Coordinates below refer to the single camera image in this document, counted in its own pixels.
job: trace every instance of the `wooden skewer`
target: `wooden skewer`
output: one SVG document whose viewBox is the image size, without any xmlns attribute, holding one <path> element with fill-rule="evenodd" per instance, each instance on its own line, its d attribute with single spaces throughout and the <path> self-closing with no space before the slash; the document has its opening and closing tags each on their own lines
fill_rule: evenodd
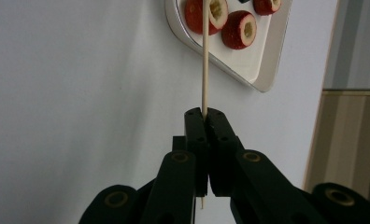
<svg viewBox="0 0 370 224">
<path fill-rule="evenodd" d="M 203 1 L 203 88 L 202 88 L 202 115 L 206 120 L 208 103 L 208 25 L 209 0 Z"/>
</svg>

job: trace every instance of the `apple flesh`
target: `apple flesh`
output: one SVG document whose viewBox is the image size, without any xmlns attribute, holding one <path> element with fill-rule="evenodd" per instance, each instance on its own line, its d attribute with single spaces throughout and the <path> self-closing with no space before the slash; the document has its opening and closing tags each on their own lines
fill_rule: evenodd
<svg viewBox="0 0 370 224">
<path fill-rule="evenodd" d="M 266 16 L 278 11 L 281 0 L 253 0 L 252 4 L 258 15 Z"/>
<path fill-rule="evenodd" d="M 226 0 L 209 0 L 208 34 L 220 31 L 228 20 L 228 4 Z M 188 0 L 185 4 L 185 21 L 190 30 L 203 34 L 203 0 Z"/>
<path fill-rule="evenodd" d="M 230 49 L 244 49 L 252 44 L 257 33 L 255 17 L 248 11 L 229 14 L 221 32 L 223 44 Z"/>
</svg>

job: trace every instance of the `apple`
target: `apple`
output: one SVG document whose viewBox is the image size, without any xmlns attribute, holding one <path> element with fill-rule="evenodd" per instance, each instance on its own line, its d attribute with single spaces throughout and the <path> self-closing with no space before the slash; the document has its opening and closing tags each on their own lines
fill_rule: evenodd
<svg viewBox="0 0 370 224">
<path fill-rule="evenodd" d="M 281 0 L 253 0 L 252 4 L 258 15 L 266 16 L 278 11 Z"/>
<path fill-rule="evenodd" d="M 226 0 L 209 0 L 208 34 L 220 31 L 228 20 L 228 3 Z M 190 30 L 203 34 L 203 0 L 188 0 L 185 4 L 185 21 Z"/>
<path fill-rule="evenodd" d="M 221 31 L 222 42 L 230 49 L 244 49 L 250 46 L 256 34 L 255 17 L 245 10 L 230 13 Z"/>
</svg>

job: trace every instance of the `cored apple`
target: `cored apple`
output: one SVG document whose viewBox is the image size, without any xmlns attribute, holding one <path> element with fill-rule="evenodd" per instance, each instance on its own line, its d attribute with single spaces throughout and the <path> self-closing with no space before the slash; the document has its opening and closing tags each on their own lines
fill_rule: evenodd
<svg viewBox="0 0 370 224">
<path fill-rule="evenodd" d="M 209 0 L 208 34 L 214 35 L 223 28 L 228 20 L 226 0 Z M 185 21 L 190 30 L 203 34 L 203 0 L 188 0 L 185 4 Z"/>
<path fill-rule="evenodd" d="M 250 46 L 256 34 L 255 17 L 245 10 L 230 13 L 221 31 L 222 42 L 230 49 L 244 49 Z"/>
<path fill-rule="evenodd" d="M 253 0 L 252 4 L 258 15 L 266 16 L 278 11 L 281 0 Z"/>
</svg>

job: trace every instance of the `white table surface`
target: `white table surface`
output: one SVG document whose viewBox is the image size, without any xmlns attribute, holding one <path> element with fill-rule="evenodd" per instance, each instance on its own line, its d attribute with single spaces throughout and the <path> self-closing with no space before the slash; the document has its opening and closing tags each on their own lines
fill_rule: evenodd
<svg viewBox="0 0 370 224">
<path fill-rule="evenodd" d="M 292 1 L 267 93 L 210 67 L 209 106 L 296 187 L 335 6 Z M 150 181 L 183 134 L 183 113 L 201 105 L 201 71 L 164 0 L 0 0 L 0 223 L 77 223 L 100 190 Z M 196 223 L 235 223 L 228 199 L 210 193 Z"/>
</svg>

